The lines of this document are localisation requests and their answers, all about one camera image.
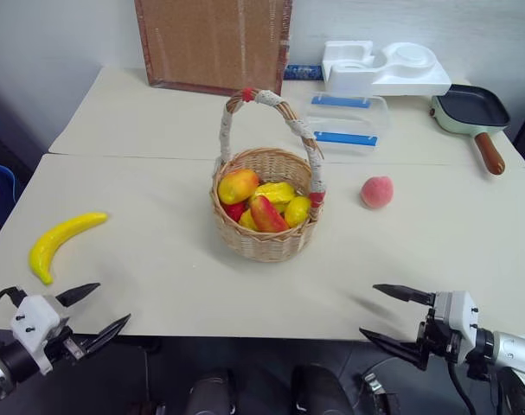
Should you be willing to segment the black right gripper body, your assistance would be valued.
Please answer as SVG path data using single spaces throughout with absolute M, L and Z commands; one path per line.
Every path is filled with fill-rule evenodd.
M 417 343 L 428 353 L 456 360 L 460 352 L 460 333 L 437 319 L 435 309 L 430 308 L 425 321 L 419 324 Z

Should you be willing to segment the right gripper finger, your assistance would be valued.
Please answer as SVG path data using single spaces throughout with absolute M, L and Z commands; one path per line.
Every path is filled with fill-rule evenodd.
M 427 369 L 427 352 L 417 342 L 400 342 L 387 335 L 363 328 L 359 328 L 359 331 L 375 346 L 393 357 L 398 357 L 419 370 Z
M 373 288 L 403 302 L 434 305 L 436 295 L 399 284 L 374 284 Z

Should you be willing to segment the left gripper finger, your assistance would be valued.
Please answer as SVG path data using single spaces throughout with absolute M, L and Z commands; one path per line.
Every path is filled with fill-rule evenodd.
M 79 351 L 77 360 L 82 360 L 87 357 L 93 356 L 111 342 L 115 337 L 118 336 L 123 327 L 128 323 L 131 318 L 131 314 L 127 314 L 119 318 L 118 320 L 110 323 L 104 329 L 102 329 L 97 335 L 93 337 L 87 337 L 85 340 L 79 343 Z
M 87 297 L 99 287 L 100 283 L 83 284 L 81 286 L 66 290 L 57 295 L 55 298 L 62 306 L 69 308 Z

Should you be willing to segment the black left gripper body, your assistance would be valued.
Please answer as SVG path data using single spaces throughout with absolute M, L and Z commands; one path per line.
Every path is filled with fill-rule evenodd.
M 67 325 L 71 316 L 69 309 L 74 302 L 55 302 L 57 312 L 57 323 L 47 333 L 46 345 L 43 352 L 49 363 L 53 366 L 62 360 L 80 361 L 86 357 L 87 349 L 84 342 L 74 335 L 72 329 Z

